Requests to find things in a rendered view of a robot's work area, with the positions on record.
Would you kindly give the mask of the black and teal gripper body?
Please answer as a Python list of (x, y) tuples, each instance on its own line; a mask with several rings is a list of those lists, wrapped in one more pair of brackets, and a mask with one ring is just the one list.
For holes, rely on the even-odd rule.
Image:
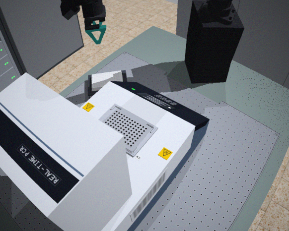
[(85, 30), (99, 29), (99, 24), (91, 25), (93, 21), (99, 20), (99, 22), (105, 21), (106, 9), (102, 0), (91, 1), (93, 3), (94, 17), (84, 18)]

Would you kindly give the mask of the grey lab instrument housing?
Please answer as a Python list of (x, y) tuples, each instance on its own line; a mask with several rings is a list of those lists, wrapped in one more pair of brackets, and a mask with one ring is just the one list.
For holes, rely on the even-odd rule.
[(0, 168), (64, 231), (134, 231), (209, 121), (137, 82), (79, 108), (24, 73), (0, 92)]

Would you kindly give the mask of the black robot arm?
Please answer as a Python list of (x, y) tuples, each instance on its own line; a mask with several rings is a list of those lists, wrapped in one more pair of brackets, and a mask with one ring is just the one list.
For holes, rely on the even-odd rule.
[[(83, 17), (94, 17), (92, 0), (61, 0), (62, 16), (69, 20), (80, 11), (82, 7)], [(232, 0), (206, 0), (203, 4), (200, 14), (221, 21), (226, 24), (232, 24), (236, 9), (232, 8)]]

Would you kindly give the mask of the white well pcr plate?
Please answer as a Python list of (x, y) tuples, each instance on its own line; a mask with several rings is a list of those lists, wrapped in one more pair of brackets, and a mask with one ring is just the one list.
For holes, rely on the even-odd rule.
[(122, 81), (122, 79), (123, 77), (121, 70), (92, 74), (92, 91), (100, 90), (109, 81)]

